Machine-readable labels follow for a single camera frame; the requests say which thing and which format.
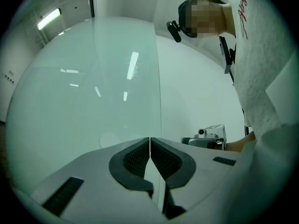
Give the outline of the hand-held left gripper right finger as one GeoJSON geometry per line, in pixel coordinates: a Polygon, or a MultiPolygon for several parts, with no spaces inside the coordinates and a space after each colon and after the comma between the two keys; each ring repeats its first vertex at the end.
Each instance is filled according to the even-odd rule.
{"type": "Polygon", "coordinates": [[[184,214],[203,201],[240,159],[241,154],[150,139],[151,159],[165,181],[162,213],[167,219],[184,214]]]}

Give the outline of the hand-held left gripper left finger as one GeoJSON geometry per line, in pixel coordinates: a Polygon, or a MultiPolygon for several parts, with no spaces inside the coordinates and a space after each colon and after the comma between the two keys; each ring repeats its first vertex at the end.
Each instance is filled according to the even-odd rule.
{"type": "Polygon", "coordinates": [[[87,152],[45,178],[32,198],[54,218],[69,224],[158,224],[153,184],[144,173],[148,138],[87,152]]]}

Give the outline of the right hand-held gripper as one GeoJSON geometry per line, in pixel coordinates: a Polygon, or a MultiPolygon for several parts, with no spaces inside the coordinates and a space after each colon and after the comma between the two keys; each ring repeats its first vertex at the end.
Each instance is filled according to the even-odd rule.
{"type": "Polygon", "coordinates": [[[194,137],[183,137],[181,143],[207,148],[225,150],[227,142],[226,131],[224,125],[214,125],[199,129],[194,137]]]}

